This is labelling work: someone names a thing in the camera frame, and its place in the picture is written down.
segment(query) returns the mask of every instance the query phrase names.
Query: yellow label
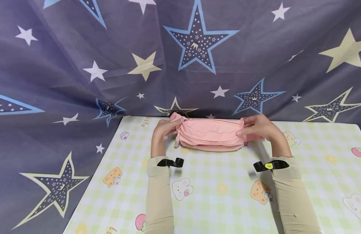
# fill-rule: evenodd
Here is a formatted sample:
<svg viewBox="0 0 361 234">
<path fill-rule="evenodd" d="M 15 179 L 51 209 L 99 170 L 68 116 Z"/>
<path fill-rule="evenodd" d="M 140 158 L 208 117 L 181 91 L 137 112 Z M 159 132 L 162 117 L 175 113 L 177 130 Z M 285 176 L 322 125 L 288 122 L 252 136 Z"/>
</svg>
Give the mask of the yellow label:
<svg viewBox="0 0 361 234">
<path fill-rule="evenodd" d="M 273 169 L 273 163 L 266 163 L 265 164 L 265 167 L 267 168 L 267 169 Z"/>
</svg>

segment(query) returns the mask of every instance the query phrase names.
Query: hand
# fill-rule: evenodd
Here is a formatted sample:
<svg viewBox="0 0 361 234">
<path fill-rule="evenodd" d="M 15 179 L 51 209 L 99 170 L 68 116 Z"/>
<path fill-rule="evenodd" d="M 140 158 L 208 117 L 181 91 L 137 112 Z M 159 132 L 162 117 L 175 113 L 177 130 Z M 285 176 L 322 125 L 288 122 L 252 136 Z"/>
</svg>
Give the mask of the hand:
<svg viewBox="0 0 361 234">
<path fill-rule="evenodd" d="M 254 115 L 244 119 L 244 129 L 237 131 L 236 135 L 243 137 L 247 134 L 257 134 L 271 142 L 273 157 L 292 157 L 286 137 L 266 116 Z"/>
<path fill-rule="evenodd" d="M 253 115 L 244 119 L 244 129 L 237 131 L 236 135 L 243 137 L 248 134 L 257 134 L 270 141 L 270 139 L 283 135 L 265 115 Z"/>
<path fill-rule="evenodd" d="M 181 123 L 183 123 L 183 119 L 175 119 L 173 120 L 166 120 L 161 119 L 158 121 L 158 124 L 153 131 L 152 138 L 157 138 L 158 140 L 167 140 L 169 136 L 175 135 L 178 132 L 175 130 L 176 126 L 179 126 Z"/>
<path fill-rule="evenodd" d="M 178 132 L 175 130 L 176 126 L 183 123 L 184 119 L 165 120 L 161 119 L 153 131 L 152 145 L 151 145 L 151 158 L 156 156 L 166 156 L 165 141 L 171 135 Z"/>
</svg>

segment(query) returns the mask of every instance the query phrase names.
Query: blue outlined star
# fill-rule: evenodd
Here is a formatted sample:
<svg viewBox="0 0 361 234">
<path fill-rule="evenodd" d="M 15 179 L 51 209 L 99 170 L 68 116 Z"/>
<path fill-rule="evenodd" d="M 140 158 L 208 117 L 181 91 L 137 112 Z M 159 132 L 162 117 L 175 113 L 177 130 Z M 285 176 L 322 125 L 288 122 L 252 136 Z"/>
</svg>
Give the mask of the blue outlined star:
<svg viewBox="0 0 361 234">
<path fill-rule="evenodd" d="M 167 32 L 182 47 L 178 70 L 198 61 L 209 71 L 216 73 L 211 51 L 239 30 L 207 31 L 200 0 L 195 0 L 188 30 L 164 26 Z"/>
<path fill-rule="evenodd" d="M 122 107 L 117 105 L 123 99 L 125 99 L 125 98 L 122 98 L 121 100 L 116 101 L 116 102 L 109 102 L 109 101 L 102 101 L 97 98 L 96 105 L 100 109 L 100 114 L 94 119 L 101 119 L 101 118 L 108 117 L 106 119 L 106 125 L 109 127 L 109 123 L 110 123 L 111 119 L 116 117 L 117 113 L 119 113 L 121 111 L 126 111 L 125 109 L 123 109 Z"/>
<path fill-rule="evenodd" d="M 68 209 L 70 191 L 89 178 L 89 176 L 74 176 L 74 165 L 71 159 L 71 152 L 65 159 L 58 175 L 33 173 L 20 174 L 35 182 L 44 189 L 47 194 L 35 206 L 30 214 L 28 214 L 28 216 L 26 216 L 13 229 L 42 214 L 52 205 L 54 205 L 60 215 L 64 217 L 65 212 Z"/>
<path fill-rule="evenodd" d="M 43 9 L 52 6 L 55 3 L 58 3 L 62 0 L 44 0 L 44 6 Z M 79 2 L 82 3 L 82 5 L 97 19 L 97 21 L 100 22 L 106 28 L 105 22 L 103 20 L 103 17 L 101 16 L 99 6 L 97 5 L 96 0 L 79 0 Z"/>
<path fill-rule="evenodd" d="M 262 103 L 286 92 L 264 92 L 264 79 L 258 82 L 251 89 L 251 91 L 234 95 L 234 97 L 241 100 L 242 103 L 240 103 L 240 105 L 232 115 L 235 115 L 247 109 L 252 109 L 257 113 L 262 114 Z"/>
<path fill-rule="evenodd" d="M 177 97 L 174 98 L 173 104 L 171 105 L 170 109 L 164 109 L 164 108 L 160 108 L 158 106 L 154 106 L 158 111 L 162 112 L 162 113 L 166 113 L 166 116 L 170 116 L 173 112 L 176 112 L 180 115 L 185 115 L 186 117 L 188 117 L 187 113 L 191 112 L 191 111 L 195 111 L 198 108 L 193 108 L 193 109 L 182 109 L 177 101 Z"/>
<path fill-rule="evenodd" d="M 344 111 L 348 111 L 354 108 L 361 106 L 361 103 L 355 104 L 345 104 L 345 100 L 350 94 L 353 87 L 342 93 L 340 96 L 329 102 L 325 105 L 313 105 L 313 106 L 304 106 L 305 108 L 314 112 L 313 115 L 304 119 L 303 122 L 308 122 L 314 119 L 323 118 L 324 120 L 335 123 L 338 115 Z"/>
<path fill-rule="evenodd" d="M 0 115 L 19 115 L 41 112 L 44 111 L 34 106 L 0 95 Z"/>
</svg>

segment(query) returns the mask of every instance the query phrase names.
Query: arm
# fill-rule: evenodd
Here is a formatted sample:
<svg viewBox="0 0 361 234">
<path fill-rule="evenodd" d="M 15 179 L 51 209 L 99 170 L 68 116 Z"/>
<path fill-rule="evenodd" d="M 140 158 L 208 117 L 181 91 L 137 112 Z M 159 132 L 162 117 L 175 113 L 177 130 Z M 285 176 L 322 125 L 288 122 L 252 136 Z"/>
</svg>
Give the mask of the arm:
<svg viewBox="0 0 361 234">
<path fill-rule="evenodd" d="M 147 226 L 144 234 L 173 234 L 174 215 L 170 192 L 170 168 L 158 167 L 166 157 L 165 139 L 154 133 L 151 158 L 147 162 L 148 191 L 146 204 Z"/>
<path fill-rule="evenodd" d="M 272 170 L 284 232 L 321 234 L 313 204 L 285 136 L 279 130 L 268 140 L 271 142 L 272 160 L 283 160 L 290 165 L 285 169 Z"/>
</svg>

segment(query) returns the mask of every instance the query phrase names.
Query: beige sleeve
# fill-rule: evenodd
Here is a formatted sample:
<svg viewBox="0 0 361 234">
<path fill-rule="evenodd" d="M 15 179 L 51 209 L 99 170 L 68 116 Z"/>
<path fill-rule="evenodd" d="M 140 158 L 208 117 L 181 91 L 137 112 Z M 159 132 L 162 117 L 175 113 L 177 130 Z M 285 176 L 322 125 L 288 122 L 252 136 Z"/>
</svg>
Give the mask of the beige sleeve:
<svg viewBox="0 0 361 234">
<path fill-rule="evenodd" d="M 272 170 L 284 233 L 321 234 L 318 218 L 301 179 L 296 159 L 279 157 L 272 160 L 283 160 L 290 165 L 285 169 Z"/>
<path fill-rule="evenodd" d="M 148 191 L 146 205 L 147 226 L 144 234 L 173 234 L 174 215 L 170 191 L 170 168 L 157 164 L 168 157 L 154 157 L 147 162 Z"/>
</svg>

